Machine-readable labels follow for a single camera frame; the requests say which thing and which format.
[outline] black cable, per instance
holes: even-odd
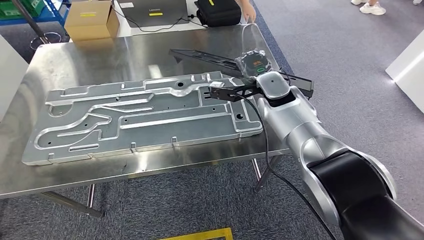
[[[287,81],[288,81],[288,85],[292,85],[292,80],[290,79],[290,77],[289,77],[289,75],[287,74],[287,72],[286,72],[286,70],[284,70],[284,68],[283,67],[280,67],[279,68],[280,69],[280,71],[282,71],[282,72],[278,72],[279,74],[281,74],[281,75],[283,75],[283,73],[285,74],[285,77],[287,78]]]
[[[329,237],[332,240],[336,240],[336,237],[334,237],[333,233],[330,231],[329,227],[324,223],[323,219],[320,217],[320,215],[318,214],[318,212],[314,209],[314,207],[309,203],[309,201],[306,199],[306,197],[291,183],[289,182],[289,180],[287,180],[286,178],[284,178],[283,176],[281,176],[280,174],[278,174],[271,166],[270,166],[270,162],[268,161],[268,152],[269,150],[269,145],[268,145],[268,135],[267,135],[267,130],[265,128],[265,124],[264,124],[264,120],[262,119],[261,115],[258,112],[258,109],[256,108],[256,106],[250,101],[248,100],[246,97],[240,95],[240,94],[236,94],[236,96],[242,98],[245,102],[247,102],[254,110],[254,112],[256,113],[257,117],[259,118],[260,123],[262,124],[262,129],[263,129],[263,134],[265,135],[265,161],[266,161],[266,167],[267,169],[269,169],[271,171],[272,174],[274,174],[275,176],[277,176],[277,178],[281,179],[283,182],[285,182],[285,184],[287,184],[291,189],[293,189],[297,195],[299,195],[299,197],[304,201],[304,203],[309,207],[309,209],[311,210],[311,212],[315,215],[315,217],[318,219],[319,223],[322,225],[322,227],[324,227],[325,231],[328,233]]]
[[[197,23],[197,22],[194,22],[194,21],[192,21],[192,20],[190,20],[190,19],[184,19],[184,18],[181,18],[181,20],[186,21],[186,22],[190,22],[190,23],[193,23],[193,24],[196,24],[196,25],[199,25],[199,26],[201,26],[201,27],[204,27],[205,29],[207,29],[207,28],[208,28],[207,26],[203,26],[202,24],[199,24],[199,23]]]
[[[122,14],[120,14],[118,11],[116,11],[115,10],[115,8],[114,7],[112,7],[112,9],[115,11],[115,13],[117,13],[118,15],[120,15],[121,17],[123,17],[123,18],[125,18],[126,20],[128,20],[128,21],[130,21],[131,23],[133,23],[133,24],[135,24],[136,26],[137,26],[137,28],[138,29],[140,29],[140,31],[142,31],[142,32],[144,32],[144,33],[156,33],[156,32],[159,32],[159,31],[161,31],[161,30],[168,30],[168,29],[171,29],[171,28],[173,28],[178,22],[180,22],[181,20],[183,20],[183,21],[186,21],[186,22],[191,22],[191,23],[194,23],[194,24],[196,24],[196,25],[199,25],[199,26],[202,26],[202,27],[204,27],[204,28],[208,28],[207,26],[203,26],[203,25],[201,25],[201,24],[198,24],[198,23],[196,23],[196,22],[194,22],[194,21],[191,21],[191,20],[188,20],[188,19],[184,19],[184,18],[182,18],[182,17],[180,17],[174,24],[172,24],[170,27],[163,27],[163,28],[160,28],[160,29],[158,29],[158,30],[154,30],[154,31],[148,31],[148,30],[143,30],[134,20],[132,20],[131,18],[129,18],[129,17],[127,17],[127,16],[124,16],[124,15],[122,15]]]

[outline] white sneaker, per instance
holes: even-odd
[[[350,1],[350,3],[353,5],[359,5],[359,4],[368,3],[368,0],[352,0]]]
[[[386,13],[386,9],[382,8],[378,2],[373,6],[367,2],[359,10],[363,14],[383,15]]]

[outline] cardboard box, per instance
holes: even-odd
[[[119,21],[110,1],[79,1],[72,3],[65,29],[74,42],[115,38]]]

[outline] laptop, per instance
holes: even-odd
[[[188,15],[186,0],[117,0],[117,2],[131,28],[173,25],[180,18],[187,19]],[[186,23],[180,20],[177,24]]]

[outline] yellow label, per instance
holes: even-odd
[[[222,228],[212,231],[198,232],[183,236],[175,236],[170,238],[164,238],[162,240],[210,240],[217,238],[225,238],[225,240],[233,240],[231,228]]]
[[[80,17],[95,17],[96,13],[95,12],[82,12],[79,14]]]
[[[162,12],[156,12],[156,13],[149,13],[149,16],[162,16],[163,13]]]

